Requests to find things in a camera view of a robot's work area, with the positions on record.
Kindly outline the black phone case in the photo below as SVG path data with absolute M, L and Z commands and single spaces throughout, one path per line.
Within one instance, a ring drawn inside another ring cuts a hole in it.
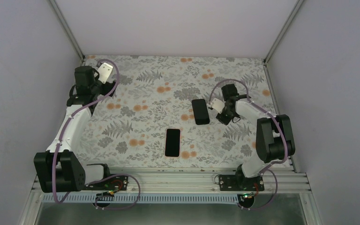
M 204 99 L 193 99 L 191 101 L 196 125 L 207 125 L 210 117 L 206 101 Z

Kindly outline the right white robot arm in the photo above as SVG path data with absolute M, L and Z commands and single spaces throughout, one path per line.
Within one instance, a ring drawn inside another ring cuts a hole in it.
M 262 175 L 274 164 L 284 163 L 295 153 L 295 144 L 290 118 L 275 115 L 254 103 L 248 94 L 238 93 L 234 84 L 221 88 L 223 100 L 213 99 L 212 109 L 218 112 L 216 118 L 228 125 L 235 118 L 247 118 L 256 125 L 256 154 L 239 165 L 234 175 L 221 175 L 220 189 L 257 190 L 263 189 Z

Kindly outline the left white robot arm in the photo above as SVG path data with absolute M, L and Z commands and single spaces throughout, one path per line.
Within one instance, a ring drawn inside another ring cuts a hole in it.
M 98 69 L 80 66 L 75 69 L 75 84 L 67 100 L 64 121 L 46 151 L 34 156 L 34 166 L 44 193 L 81 191 L 91 178 L 90 172 L 75 155 L 87 123 L 91 119 L 98 97 L 113 96 L 115 82 L 108 78 L 115 71 L 113 65 L 100 63 Z

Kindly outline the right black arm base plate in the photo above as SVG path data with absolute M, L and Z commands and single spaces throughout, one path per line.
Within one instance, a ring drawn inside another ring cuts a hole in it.
M 220 191 L 264 191 L 263 178 L 260 176 L 246 178 L 243 175 L 224 175 L 218 176 Z

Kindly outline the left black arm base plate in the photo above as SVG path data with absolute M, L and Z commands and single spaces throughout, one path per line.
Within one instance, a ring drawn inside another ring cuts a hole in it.
M 113 175 L 110 179 L 103 182 L 85 185 L 82 190 L 97 191 L 126 191 L 128 176 Z

